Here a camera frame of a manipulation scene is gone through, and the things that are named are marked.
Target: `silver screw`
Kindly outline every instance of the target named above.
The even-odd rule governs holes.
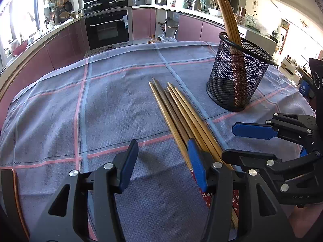
[[[267,166],[273,166],[274,161],[272,159],[267,160]]]
[[[288,185],[288,184],[286,184],[286,183],[283,183],[283,184],[282,184],[282,187],[281,187],[281,190],[282,190],[283,192],[287,192],[287,191],[288,191],[288,189],[289,189],[289,185]]]
[[[254,169],[250,169],[250,170],[248,171],[248,173],[249,173],[249,175],[252,175],[252,176],[257,175],[257,171],[256,171],[256,170],[254,170]]]
[[[114,165],[112,164],[112,163],[106,163],[106,164],[104,164],[104,166],[103,166],[105,169],[111,169],[111,168],[113,168],[114,167]]]
[[[220,163],[220,162],[214,162],[213,163],[213,167],[214,168],[221,168],[222,167],[222,163]]]
[[[78,175],[78,171],[77,170],[72,170],[70,173],[69,173],[70,176],[77,176]]]

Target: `oven door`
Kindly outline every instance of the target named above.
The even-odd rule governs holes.
[[[129,41],[127,10],[85,19],[90,49]]]

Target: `oven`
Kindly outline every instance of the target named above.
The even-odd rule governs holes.
[[[90,54],[132,44],[131,8],[90,14],[85,26]]]

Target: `black mesh cup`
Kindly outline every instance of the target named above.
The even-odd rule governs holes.
[[[226,33],[221,39],[206,91],[222,108],[238,112],[244,110],[259,85],[272,57],[259,46],[241,38],[242,46],[228,40]]]

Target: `stove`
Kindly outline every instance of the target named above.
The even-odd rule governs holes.
[[[98,3],[98,10],[87,12],[88,6]],[[132,0],[83,0],[83,4],[88,55],[132,45]]]

